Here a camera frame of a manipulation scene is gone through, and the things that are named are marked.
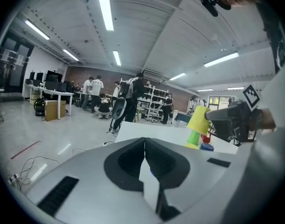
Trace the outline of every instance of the black pants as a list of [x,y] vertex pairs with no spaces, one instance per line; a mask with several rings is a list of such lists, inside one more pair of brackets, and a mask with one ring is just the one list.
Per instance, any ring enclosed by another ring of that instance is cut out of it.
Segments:
[[92,97],[92,105],[91,105],[91,109],[92,109],[92,113],[95,113],[95,106],[97,105],[97,102],[99,101],[99,95],[91,95]]
[[124,113],[122,114],[122,116],[117,119],[114,122],[114,129],[117,129],[117,127],[120,125],[120,123],[123,121],[123,119],[125,118],[126,122],[133,122],[134,117],[135,117],[135,113],[136,113],[136,107],[137,105],[135,105],[135,103],[133,103],[132,99],[126,99],[127,104],[126,104],[126,108],[124,110]]
[[170,107],[164,106],[164,107],[162,107],[162,110],[163,110],[163,121],[162,122],[167,123],[171,109],[170,109]]
[[117,97],[111,97],[111,107],[114,107],[114,101],[117,100]]

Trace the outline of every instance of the white wall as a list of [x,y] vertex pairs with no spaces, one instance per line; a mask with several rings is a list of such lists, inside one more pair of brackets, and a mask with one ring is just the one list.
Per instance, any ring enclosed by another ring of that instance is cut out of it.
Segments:
[[[29,75],[32,71],[35,72],[35,78],[36,74],[38,72],[43,72],[43,80],[45,80],[47,72],[54,71],[61,69],[60,72],[63,75],[62,81],[64,81],[66,72],[67,72],[68,65],[64,64],[62,61],[56,59],[54,56],[50,55],[48,52],[35,47],[34,50],[32,51],[26,70],[25,70],[25,76],[24,76],[24,82],[25,79],[29,78]],[[29,89],[23,85],[23,90],[22,90],[22,96],[25,98],[29,97]]]

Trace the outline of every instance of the gray floor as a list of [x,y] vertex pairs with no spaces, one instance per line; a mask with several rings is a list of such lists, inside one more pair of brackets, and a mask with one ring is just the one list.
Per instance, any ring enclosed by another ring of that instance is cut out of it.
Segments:
[[[19,174],[29,158],[44,156],[62,163],[71,158],[74,148],[90,149],[107,141],[115,141],[112,133],[107,133],[110,119],[98,119],[97,115],[74,106],[70,117],[50,122],[41,121],[41,117],[35,116],[33,106],[27,101],[2,103],[0,110],[5,120],[0,120],[0,169],[5,179],[8,175]],[[140,119],[140,123],[162,125],[143,119]],[[38,143],[11,159],[35,142]],[[28,177],[31,178],[41,167],[46,167],[40,178],[56,166],[58,163],[55,161],[36,158]],[[23,186],[22,191],[26,192],[30,186]]]

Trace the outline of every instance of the glass door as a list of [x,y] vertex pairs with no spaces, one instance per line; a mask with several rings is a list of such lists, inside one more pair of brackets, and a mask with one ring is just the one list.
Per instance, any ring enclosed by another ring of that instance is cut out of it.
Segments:
[[25,69],[34,46],[8,32],[0,48],[0,88],[22,92]]

